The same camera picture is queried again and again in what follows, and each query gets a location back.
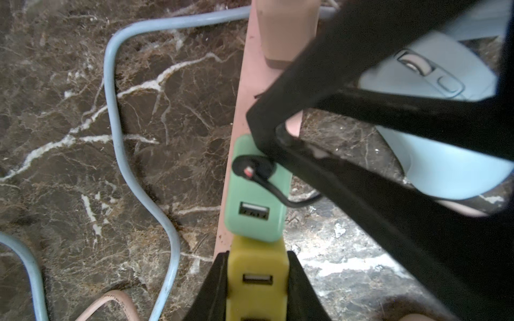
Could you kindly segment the yellow charger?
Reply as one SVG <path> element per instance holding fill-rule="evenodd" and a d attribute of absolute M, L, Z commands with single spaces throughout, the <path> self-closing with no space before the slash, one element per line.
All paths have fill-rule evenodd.
<path fill-rule="evenodd" d="M 286 320 L 289 258 L 284 239 L 235 235 L 228 256 L 226 320 Z"/>

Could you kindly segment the black usb cable green charger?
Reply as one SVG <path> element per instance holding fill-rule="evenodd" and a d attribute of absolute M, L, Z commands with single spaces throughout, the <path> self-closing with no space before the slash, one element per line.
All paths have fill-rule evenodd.
<path fill-rule="evenodd" d="M 260 185 L 287 207 L 295 209 L 307 207 L 317 203 L 323 198 L 323 195 L 318 193 L 309 199 L 298 202 L 289 200 L 278 187 L 269 182 L 269 179 L 274 175 L 276 169 L 277 164 L 265 156 L 240 155 L 232 162 L 232 171 L 235 175 Z"/>

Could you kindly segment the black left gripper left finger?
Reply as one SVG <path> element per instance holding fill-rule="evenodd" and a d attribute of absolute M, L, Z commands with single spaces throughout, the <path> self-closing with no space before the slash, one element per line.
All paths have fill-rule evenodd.
<path fill-rule="evenodd" d="M 216 256 L 200 291 L 183 321 L 225 321 L 229 252 Z"/>

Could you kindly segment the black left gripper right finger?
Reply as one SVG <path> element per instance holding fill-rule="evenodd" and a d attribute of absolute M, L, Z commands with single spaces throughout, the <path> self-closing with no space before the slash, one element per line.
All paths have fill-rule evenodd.
<path fill-rule="evenodd" d="M 287 255 L 289 279 L 286 319 L 291 321 L 331 321 L 296 254 L 293 251 L 287 251 Z"/>

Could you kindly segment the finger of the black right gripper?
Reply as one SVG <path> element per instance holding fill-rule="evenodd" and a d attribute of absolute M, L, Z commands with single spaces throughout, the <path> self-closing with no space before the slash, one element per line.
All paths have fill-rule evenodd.
<path fill-rule="evenodd" d="M 461 320 L 513 319 L 513 203 L 467 217 L 458 201 L 513 172 L 513 8 L 495 75 L 439 32 L 472 1 L 349 1 L 246 119 L 257 147 L 316 188 Z M 294 138 L 316 108 L 376 125 L 411 188 Z"/>

